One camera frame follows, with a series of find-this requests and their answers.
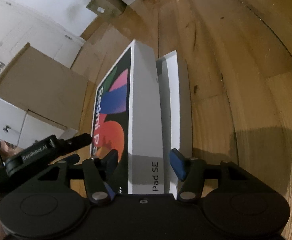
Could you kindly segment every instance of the cabinet handle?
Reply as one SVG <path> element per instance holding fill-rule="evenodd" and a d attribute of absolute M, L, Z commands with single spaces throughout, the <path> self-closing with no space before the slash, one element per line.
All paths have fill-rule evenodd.
<path fill-rule="evenodd" d="M 3 128 L 3 131 L 4 131 L 4 132 L 8 132 L 9 129 L 11 129 L 11 127 L 9 127 L 8 125 L 6 125 L 6 126 Z"/>

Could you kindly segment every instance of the round black disc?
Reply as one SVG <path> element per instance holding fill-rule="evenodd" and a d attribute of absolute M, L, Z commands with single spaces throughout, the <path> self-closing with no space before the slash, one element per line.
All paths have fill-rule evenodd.
<path fill-rule="evenodd" d="M 83 198 L 66 187 L 61 192 L 12 192 L 0 202 L 0 221 L 4 229 L 25 238 L 52 238 L 63 234 L 84 212 Z"/>
<path fill-rule="evenodd" d="M 276 192 L 225 193 L 216 189 L 204 198 L 203 209 L 213 225 L 239 237 L 277 233 L 290 214 L 287 201 Z"/>

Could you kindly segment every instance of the redmi pad se box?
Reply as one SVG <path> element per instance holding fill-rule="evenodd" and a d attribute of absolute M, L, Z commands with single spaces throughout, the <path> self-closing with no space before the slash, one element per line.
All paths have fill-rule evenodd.
<path fill-rule="evenodd" d="M 110 181 L 115 192 L 164 193 L 158 73 L 150 47 L 132 41 L 98 85 L 92 138 L 92 155 L 118 151 Z"/>

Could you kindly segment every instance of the cabinet door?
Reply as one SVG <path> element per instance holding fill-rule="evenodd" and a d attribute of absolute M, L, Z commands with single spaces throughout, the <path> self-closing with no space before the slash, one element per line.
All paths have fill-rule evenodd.
<path fill-rule="evenodd" d="M 65 130 L 66 127 L 28 111 L 19 137 L 18 146 L 25 149 L 53 134 L 59 138 Z"/>
<path fill-rule="evenodd" d="M 26 111 L 0 98 L 0 139 L 17 145 Z"/>
<path fill-rule="evenodd" d="M 0 0 L 0 61 L 8 64 L 26 43 L 70 68 L 84 40 L 12 1 Z"/>

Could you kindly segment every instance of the black device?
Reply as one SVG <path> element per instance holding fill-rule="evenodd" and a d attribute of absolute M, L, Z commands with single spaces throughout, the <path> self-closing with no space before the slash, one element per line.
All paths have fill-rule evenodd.
<path fill-rule="evenodd" d="M 47 168 L 57 157 L 90 143 L 91 136 L 86 133 L 69 140 L 57 139 L 55 135 L 51 135 L 7 159 L 5 165 L 0 156 L 0 198 Z M 72 155 L 63 161 L 75 164 L 79 161 L 79 156 Z"/>
<path fill-rule="evenodd" d="M 6 195 L 0 222 L 10 239 L 283 239 L 290 209 L 279 193 L 237 166 L 185 159 L 170 164 L 184 181 L 171 194 L 116 194 L 118 152 L 81 165 L 57 162 Z M 69 188 L 83 179 L 87 198 Z M 201 197 L 205 179 L 218 188 Z"/>

